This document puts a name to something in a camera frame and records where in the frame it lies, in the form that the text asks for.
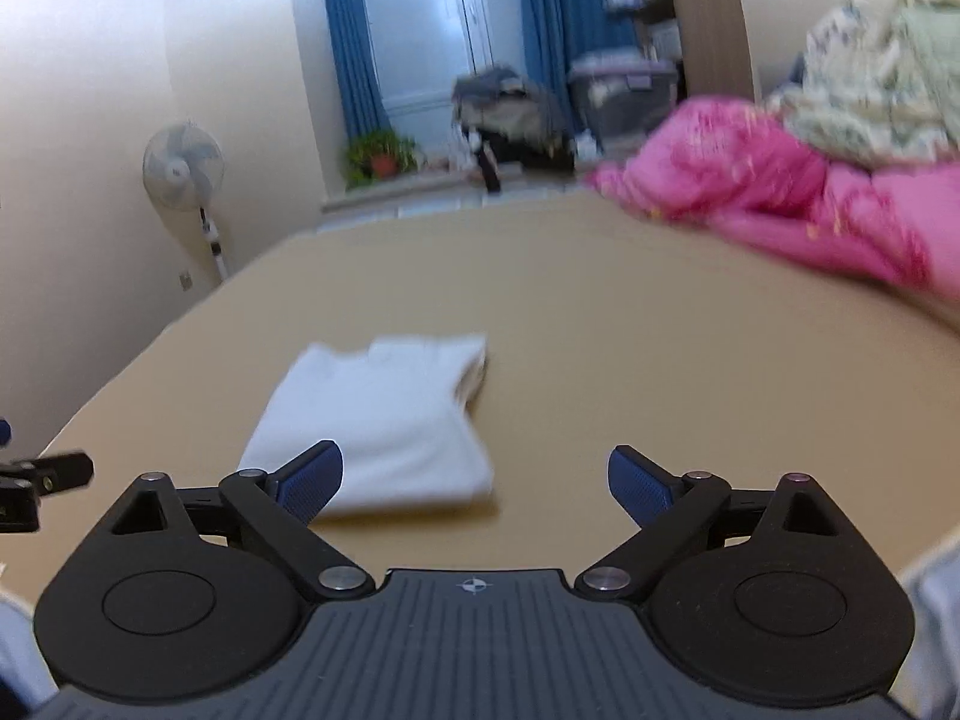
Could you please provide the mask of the white long-sleeve shirt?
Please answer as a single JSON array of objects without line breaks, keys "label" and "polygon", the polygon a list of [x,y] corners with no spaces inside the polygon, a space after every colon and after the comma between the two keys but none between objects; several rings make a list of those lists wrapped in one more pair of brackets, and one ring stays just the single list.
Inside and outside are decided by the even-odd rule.
[{"label": "white long-sleeve shirt", "polygon": [[379,337],[340,353],[313,343],[275,388],[239,466],[274,472],[330,440],[342,452],[334,515],[450,509],[493,494],[494,471],[467,405],[487,337]]}]

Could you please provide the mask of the pile of dark clothes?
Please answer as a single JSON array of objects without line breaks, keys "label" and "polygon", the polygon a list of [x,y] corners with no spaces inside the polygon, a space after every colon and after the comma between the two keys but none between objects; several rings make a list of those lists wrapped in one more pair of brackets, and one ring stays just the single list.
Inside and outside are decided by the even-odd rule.
[{"label": "pile of dark clothes", "polygon": [[555,94],[507,65],[459,76],[451,94],[452,121],[488,193],[501,192],[500,167],[573,176],[573,130]]}]

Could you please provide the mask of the white standing fan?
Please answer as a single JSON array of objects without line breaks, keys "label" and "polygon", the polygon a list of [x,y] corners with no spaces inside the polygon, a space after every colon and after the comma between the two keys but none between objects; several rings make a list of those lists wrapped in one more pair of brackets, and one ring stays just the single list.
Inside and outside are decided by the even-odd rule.
[{"label": "white standing fan", "polygon": [[225,172],[220,145],[195,122],[181,122],[156,132],[143,153],[146,195],[167,210],[189,211],[197,216],[220,281],[229,277],[229,266],[213,220],[212,203],[220,192]]}]

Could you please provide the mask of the pink quilt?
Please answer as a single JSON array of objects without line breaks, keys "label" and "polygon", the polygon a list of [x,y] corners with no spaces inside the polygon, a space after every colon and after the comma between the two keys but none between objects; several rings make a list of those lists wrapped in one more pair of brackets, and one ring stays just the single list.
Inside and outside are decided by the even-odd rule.
[{"label": "pink quilt", "polygon": [[773,115],[692,98],[635,156],[587,183],[633,215],[703,227],[815,270],[958,298],[958,167],[867,172],[828,160]]}]

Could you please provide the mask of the potted green plant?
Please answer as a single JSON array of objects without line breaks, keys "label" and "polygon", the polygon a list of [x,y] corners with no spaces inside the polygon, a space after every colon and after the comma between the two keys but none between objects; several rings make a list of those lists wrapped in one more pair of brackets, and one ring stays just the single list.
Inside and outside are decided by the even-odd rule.
[{"label": "potted green plant", "polygon": [[343,159],[348,188],[392,181],[420,167],[416,141],[392,128],[355,138],[348,143]]}]

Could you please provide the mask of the left blue curtain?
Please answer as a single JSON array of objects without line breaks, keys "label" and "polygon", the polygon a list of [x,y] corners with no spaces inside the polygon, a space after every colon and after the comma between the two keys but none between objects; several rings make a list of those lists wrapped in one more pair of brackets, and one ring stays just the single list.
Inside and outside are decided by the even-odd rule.
[{"label": "left blue curtain", "polygon": [[350,140],[389,124],[371,49],[366,0],[325,0],[335,75]]}]

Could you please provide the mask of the blue curtain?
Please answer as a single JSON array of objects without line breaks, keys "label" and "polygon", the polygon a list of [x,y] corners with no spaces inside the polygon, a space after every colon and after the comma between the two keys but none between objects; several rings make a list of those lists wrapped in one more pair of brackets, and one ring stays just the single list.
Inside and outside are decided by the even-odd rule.
[{"label": "blue curtain", "polygon": [[569,93],[574,60],[597,50],[636,47],[630,21],[613,18],[604,0],[521,0],[527,75],[555,94],[574,132],[584,125]]},{"label": "blue curtain", "polygon": [[389,124],[371,49],[366,0],[325,0],[335,75],[350,140]]}]

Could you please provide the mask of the floral pale green blanket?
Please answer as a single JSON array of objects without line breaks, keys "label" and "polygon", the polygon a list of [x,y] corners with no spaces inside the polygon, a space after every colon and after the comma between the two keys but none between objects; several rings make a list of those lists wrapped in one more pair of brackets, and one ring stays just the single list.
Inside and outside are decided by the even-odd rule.
[{"label": "floral pale green blanket", "polygon": [[958,158],[958,0],[844,0],[807,32],[802,80],[766,109],[833,160]]}]

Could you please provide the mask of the clear storage bin purple lid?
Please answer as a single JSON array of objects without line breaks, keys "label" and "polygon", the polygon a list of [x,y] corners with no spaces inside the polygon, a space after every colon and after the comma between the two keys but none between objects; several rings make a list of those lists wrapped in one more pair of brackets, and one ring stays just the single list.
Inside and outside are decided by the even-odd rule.
[{"label": "clear storage bin purple lid", "polygon": [[574,110],[604,153],[640,145],[674,110],[679,67],[636,47],[574,60],[568,75]]}]

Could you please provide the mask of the window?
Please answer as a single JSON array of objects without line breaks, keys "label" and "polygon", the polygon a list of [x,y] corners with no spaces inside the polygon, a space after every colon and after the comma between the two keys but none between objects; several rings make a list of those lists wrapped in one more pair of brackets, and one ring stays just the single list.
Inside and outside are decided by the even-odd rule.
[{"label": "window", "polygon": [[526,73],[521,0],[364,0],[382,104],[428,154],[452,143],[457,78],[492,65]]}]

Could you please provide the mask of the wooden wardrobe shelf unit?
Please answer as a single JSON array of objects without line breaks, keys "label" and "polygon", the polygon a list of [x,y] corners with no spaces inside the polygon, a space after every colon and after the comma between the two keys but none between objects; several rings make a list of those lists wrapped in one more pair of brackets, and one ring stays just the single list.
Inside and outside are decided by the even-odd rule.
[{"label": "wooden wardrobe shelf unit", "polygon": [[683,79],[688,96],[732,96],[755,101],[758,85],[748,45],[742,0],[665,0],[643,8],[638,25],[669,13],[679,27]]}]

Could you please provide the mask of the right blue curtain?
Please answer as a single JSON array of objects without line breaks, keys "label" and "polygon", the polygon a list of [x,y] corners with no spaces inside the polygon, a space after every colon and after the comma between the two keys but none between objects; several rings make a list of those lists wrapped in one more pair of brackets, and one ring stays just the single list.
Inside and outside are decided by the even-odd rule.
[{"label": "right blue curtain", "polygon": [[574,60],[597,50],[636,47],[630,21],[613,18],[604,0],[521,0],[527,75],[555,94],[574,132],[584,125],[569,93]]}]

